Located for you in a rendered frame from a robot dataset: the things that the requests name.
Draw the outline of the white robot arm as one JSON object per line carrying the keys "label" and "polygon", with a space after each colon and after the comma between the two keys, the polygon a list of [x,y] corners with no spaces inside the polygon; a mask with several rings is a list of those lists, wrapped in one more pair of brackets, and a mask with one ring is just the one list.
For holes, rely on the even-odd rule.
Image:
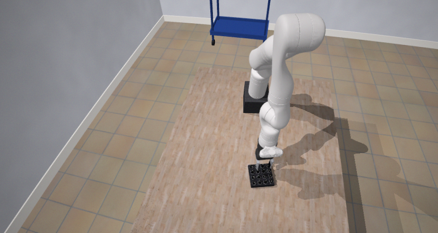
{"label": "white robot arm", "polygon": [[248,93],[252,98],[260,99],[265,95],[272,75],[268,102],[262,105],[259,112],[260,135],[265,141],[276,141],[280,130],[290,120],[294,82],[285,59],[300,54],[297,52],[317,49],[324,39],[325,29],[323,19],[317,14],[282,14],[276,21],[274,34],[251,51],[249,64],[252,70]]}

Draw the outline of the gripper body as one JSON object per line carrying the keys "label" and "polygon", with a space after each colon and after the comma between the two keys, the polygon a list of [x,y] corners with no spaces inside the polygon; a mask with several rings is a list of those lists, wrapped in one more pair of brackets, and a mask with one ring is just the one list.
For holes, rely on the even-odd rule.
{"label": "gripper body", "polygon": [[258,144],[255,151],[257,160],[269,160],[273,157],[281,157],[283,155],[283,150],[277,148],[278,139],[274,142],[265,141],[261,135],[258,137]]}

